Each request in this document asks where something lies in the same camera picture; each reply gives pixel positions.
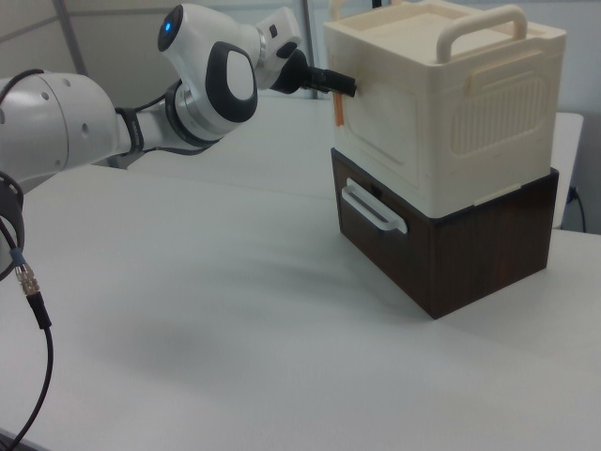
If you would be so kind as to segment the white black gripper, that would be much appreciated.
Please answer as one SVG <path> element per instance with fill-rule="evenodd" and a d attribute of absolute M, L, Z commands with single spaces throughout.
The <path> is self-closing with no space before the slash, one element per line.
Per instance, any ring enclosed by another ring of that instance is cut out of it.
<path fill-rule="evenodd" d="M 260 51 L 256 84 L 260 90 L 294 93 L 301 87 L 301 30 L 291 8 L 278 8 L 256 25 Z M 353 97 L 354 78 L 333 70 L 309 67 L 304 86 L 320 93 Z"/>

